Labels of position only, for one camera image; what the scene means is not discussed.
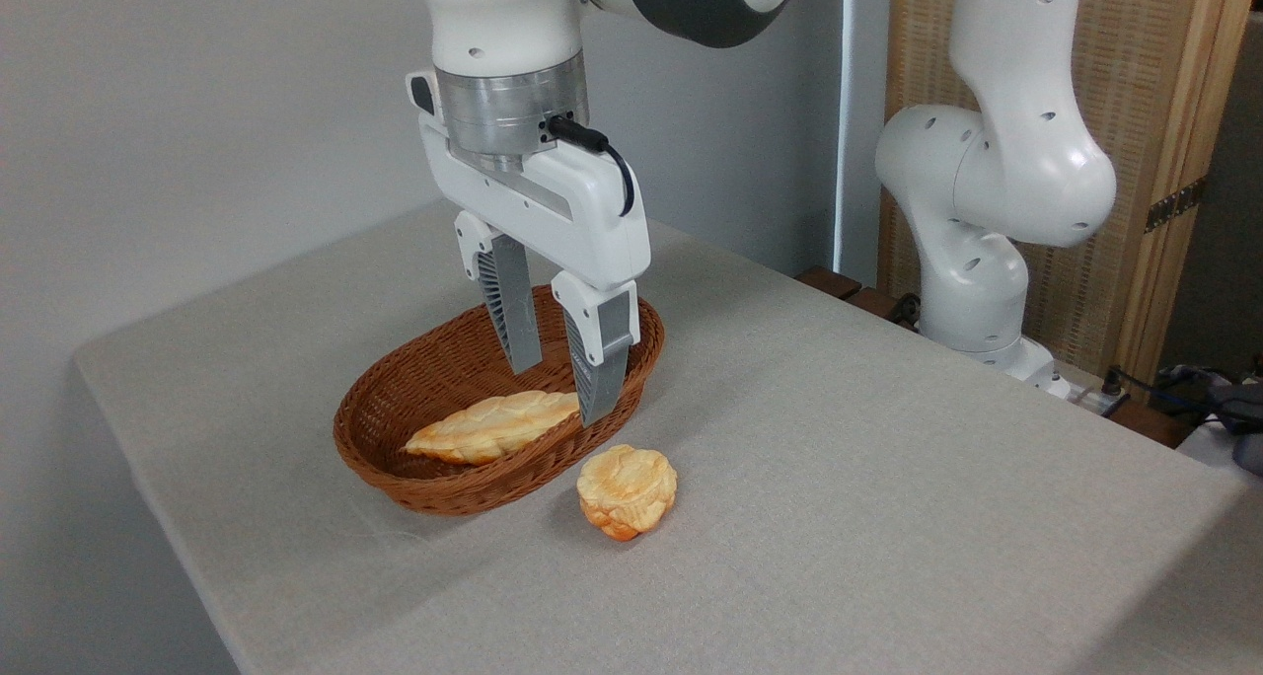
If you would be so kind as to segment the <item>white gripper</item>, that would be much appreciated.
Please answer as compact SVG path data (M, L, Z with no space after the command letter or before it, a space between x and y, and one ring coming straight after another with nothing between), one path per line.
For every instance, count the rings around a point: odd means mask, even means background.
M437 82L434 71L408 76L429 172L464 210L455 229L465 272L520 374L542 360L523 245L565 269L552 279L552 295L565 313L582 423L591 426L618 404L629 350L640 343L632 281L650 263L644 212L621 214L626 185L618 163L568 142L527 155L520 171L477 161L445 126Z

